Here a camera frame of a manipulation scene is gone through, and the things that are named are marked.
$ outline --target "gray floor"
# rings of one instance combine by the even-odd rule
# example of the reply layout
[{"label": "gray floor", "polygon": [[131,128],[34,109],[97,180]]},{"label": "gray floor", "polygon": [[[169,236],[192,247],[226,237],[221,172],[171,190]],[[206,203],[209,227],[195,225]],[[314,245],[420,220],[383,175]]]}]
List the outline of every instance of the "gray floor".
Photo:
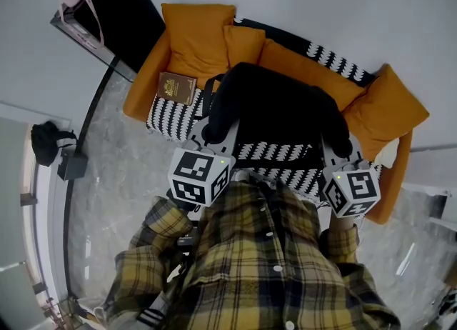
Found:
[{"label": "gray floor", "polygon": [[[122,114],[129,87],[117,75],[107,85],[84,146],[86,176],[74,184],[69,271],[79,297],[107,294],[115,255],[127,247],[152,197],[168,188],[166,173],[176,144]],[[403,190],[386,225],[366,219],[360,225],[358,258],[405,329],[421,328],[431,315],[432,301],[443,296],[442,279],[456,256],[453,232],[428,223],[442,204],[441,199]],[[409,251],[409,264],[401,273],[398,268]]]}]

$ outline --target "black backpack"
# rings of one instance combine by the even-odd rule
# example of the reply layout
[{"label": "black backpack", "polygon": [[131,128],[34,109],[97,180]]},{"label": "black backpack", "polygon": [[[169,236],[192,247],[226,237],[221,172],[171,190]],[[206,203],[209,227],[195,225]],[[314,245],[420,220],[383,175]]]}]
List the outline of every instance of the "black backpack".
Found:
[{"label": "black backpack", "polygon": [[59,131],[51,121],[47,121],[44,124],[34,124],[31,129],[31,147],[34,150],[38,164],[44,166],[51,165],[59,149],[74,145],[66,144],[57,146],[57,141],[60,139],[75,139],[78,141],[73,131]]}]

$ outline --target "brown book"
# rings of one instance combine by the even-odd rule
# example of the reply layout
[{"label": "brown book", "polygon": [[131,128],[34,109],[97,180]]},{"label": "brown book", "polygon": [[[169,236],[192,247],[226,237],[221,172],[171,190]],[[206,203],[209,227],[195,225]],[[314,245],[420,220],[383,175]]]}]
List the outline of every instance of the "brown book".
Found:
[{"label": "brown book", "polygon": [[197,79],[171,72],[161,72],[157,95],[161,98],[173,100],[185,105],[192,104]]}]

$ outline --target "orange pillow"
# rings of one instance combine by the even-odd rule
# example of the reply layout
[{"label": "orange pillow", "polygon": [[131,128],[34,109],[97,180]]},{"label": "orange pillow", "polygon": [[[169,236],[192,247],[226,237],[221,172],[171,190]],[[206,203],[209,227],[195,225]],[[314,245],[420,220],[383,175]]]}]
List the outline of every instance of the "orange pillow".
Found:
[{"label": "orange pillow", "polygon": [[410,132],[430,115],[390,65],[385,65],[366,95],[343,112],[349,131],[373,161],[388,142]]},{"label": "orange pillow", "polygon": [[271,39],[267,39],[263,46],[259,65],[302,81],[309,86],[320,87],[335,99],[340,111],[364,91],[364,88],[355,85],[342,75]]},{"label": "orange pillow", "polygon": [[203,89],[229,69],[224,25],[232,24],[235,6],[162,4],[162,14],[171,47],[167,71],[196,77]]},{"label": "orange pillow", "polygon": [[224,38],[227,43],[230,68],[240,62],[257,64],[263,43],[265,43],[264,30],[247,26],[225,25]]}]

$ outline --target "plaid shirt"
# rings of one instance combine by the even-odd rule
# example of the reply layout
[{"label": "plaid shirt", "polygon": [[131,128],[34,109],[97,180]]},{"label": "plaid shirt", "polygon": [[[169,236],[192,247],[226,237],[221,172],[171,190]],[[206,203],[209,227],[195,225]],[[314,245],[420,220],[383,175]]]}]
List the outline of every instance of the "plaid shirt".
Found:
[{"label": "plaid shirt", "polygon": [[116,257],[104,303],[111,328],[138,328],[132,326],[138,313],[170,288],[176,291],[167,329],[400,327],[357,263],[356,226],[319,237],[314,205],[282,184],[267,199],[257,186],[230,183],[202,213],[184,280],[167,284],[183,258],[176,241],[190,230],[185,212],[157,199],[129,249]]}]

